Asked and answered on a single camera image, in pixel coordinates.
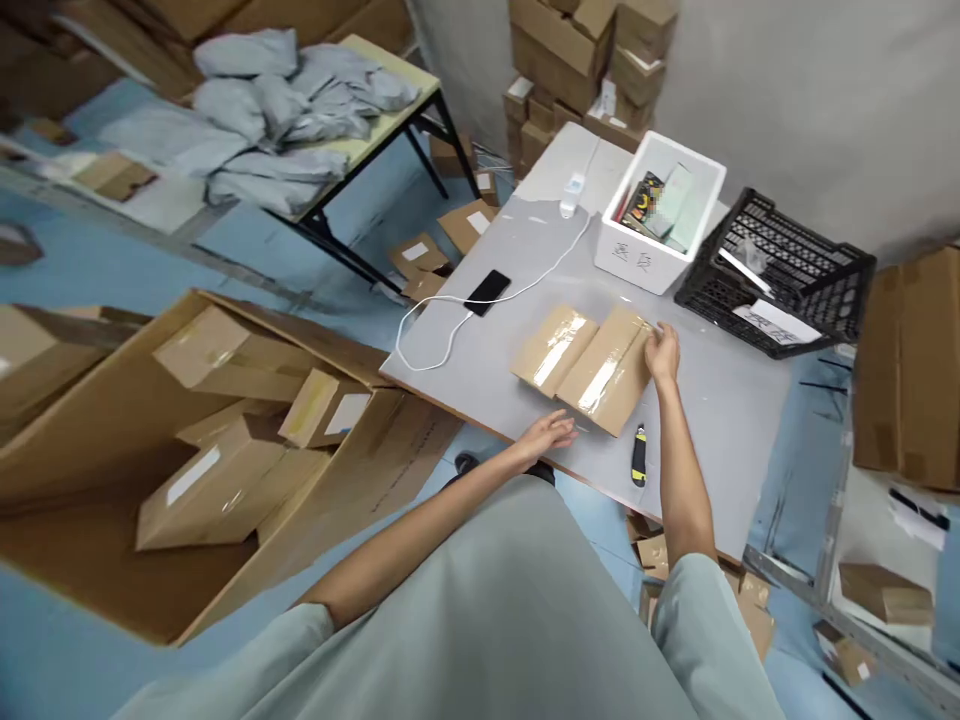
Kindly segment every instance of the yellow box cutter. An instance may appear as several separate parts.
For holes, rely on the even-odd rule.
[[[633,484],[643,487],[647,484],[647,433],[643,423],[637,426],[637,437],[633,441],[633,462],[630,468]]]

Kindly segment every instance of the hand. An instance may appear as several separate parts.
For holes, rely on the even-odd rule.
[[[664,382],[677,382],[677,370],[680,367],[680,339],[677,331],[667,323],[657,323],[662,332],[656,330],[647,338],[643,348],[643,357],[647,361],[650,375],[658,385]]]
[[[531,425],[513,445],[503,451],[516,472],[530,468],[551,448],[570,447],[580,434],[573,429],[573,418],[565,418],[566,410],[545,415]]]

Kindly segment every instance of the gray shirt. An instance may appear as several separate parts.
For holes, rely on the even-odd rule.
[[[274,620],[196,678],[117,718],[782,718],[729,584],[683,557],[653,634],[560,495],[510,481],[381,605],[333,631],[322,605]]]

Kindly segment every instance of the shirt sleeve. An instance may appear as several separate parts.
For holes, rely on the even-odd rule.
[[[213,670],[195,678],[162,680],[146,686],[113,720],[242,718],[333,632],[326,606],[297,605]]]
[[[730,585],[706,555],[671,568],[653,639],[702,720],[784,717]]]

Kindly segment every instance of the white styrofoam box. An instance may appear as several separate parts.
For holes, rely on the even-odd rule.
[[[684,225],[689,223],[688,227],[694,228],[686,253],[644,237],[614,219],[624,195],[633,191],[647,172],[666,181],[677,163],[682,163],[693,174],[693,184],[683,207]],[[603,214],[594,264],[654,295],[663,295],[697,256],[726,176],[727,168],[720,163],[648,131]]]

